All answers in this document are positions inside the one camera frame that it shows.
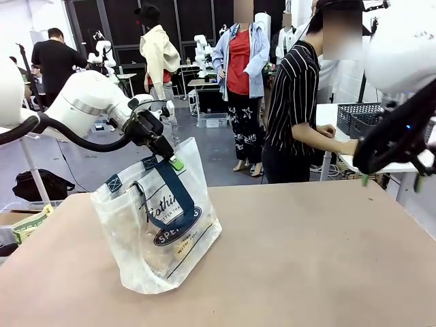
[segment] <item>person in striped shirt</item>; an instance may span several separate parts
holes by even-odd
[[[310,178],[315,149],[353,155],[357,141],[334,140],[331,125],[316,125],[318,57],[340,51],[348,37],[362,35],[362,2],[319,0],[308,31],[277,67],[262,163],[269,183]]]

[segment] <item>mannequin foot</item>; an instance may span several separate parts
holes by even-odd
[[[244,170],[246,168],[245,160],[239,160],[238,165],[233,168],[234,172],[239,172],[241,170]]]
[[[261,175],[262,175],[262,162],[257,163],[255,165],[254,172],[253,174],[251,174],[251,177],[259,177]]]

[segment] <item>white bag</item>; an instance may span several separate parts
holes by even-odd
[[[151,157],[112,176],[91,196],[121,283],[138,293],[177,288],[221,233],[196,140],[181,143],[175,155],[185,165],[181,171],[166,161],[147,170],[157,163]]]

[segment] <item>black beanie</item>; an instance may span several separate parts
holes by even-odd
[[[152,29],[154,26],[159,24],[161,12],[156,6],[151,5],[144,1],[142,7],[134,11],[139,22],[145,27]]]

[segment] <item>yellow package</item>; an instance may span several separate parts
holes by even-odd
[[[15,223],[14,226],[14,236],[18,244],[22,242],[32,234],[39,225],[53,212],[53,207],[51,204],[47,204],[42,212],[32,215]]]

